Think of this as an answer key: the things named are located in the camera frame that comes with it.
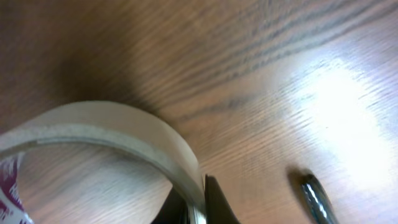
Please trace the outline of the cream masking tape roll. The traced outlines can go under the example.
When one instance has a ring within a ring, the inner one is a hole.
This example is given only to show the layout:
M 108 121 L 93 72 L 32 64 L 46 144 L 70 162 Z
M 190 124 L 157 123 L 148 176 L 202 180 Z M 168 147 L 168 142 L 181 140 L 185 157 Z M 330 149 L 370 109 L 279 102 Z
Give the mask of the cream masking tape roll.
M 107 146 L 147 161 L 171 181 L 191 223 L 205 223 L 200 166 L 181 135 L 161 119 L 110 101 L 59 106 L 1 135 L 1 157 L 46 144 L 83 142 Z

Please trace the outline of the blue pen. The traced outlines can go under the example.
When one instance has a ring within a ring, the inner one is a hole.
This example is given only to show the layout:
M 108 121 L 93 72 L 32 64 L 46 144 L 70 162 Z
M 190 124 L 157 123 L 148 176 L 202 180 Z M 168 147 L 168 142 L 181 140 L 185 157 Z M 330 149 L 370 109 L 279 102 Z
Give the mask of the blue pen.
M 323 186 L 313 174 L 305 174 L 300 187 L 308 211 L 317 224 L 339 224 Z

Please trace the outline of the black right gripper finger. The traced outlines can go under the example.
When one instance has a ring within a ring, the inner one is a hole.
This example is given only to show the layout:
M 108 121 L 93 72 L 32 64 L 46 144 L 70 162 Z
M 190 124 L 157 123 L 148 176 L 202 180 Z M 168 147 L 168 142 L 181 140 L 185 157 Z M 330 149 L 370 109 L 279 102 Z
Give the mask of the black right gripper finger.
M 205 176 L 205 214 L 190 207 L 173 187 L 152 224 L 239 223 L 214 176 Z

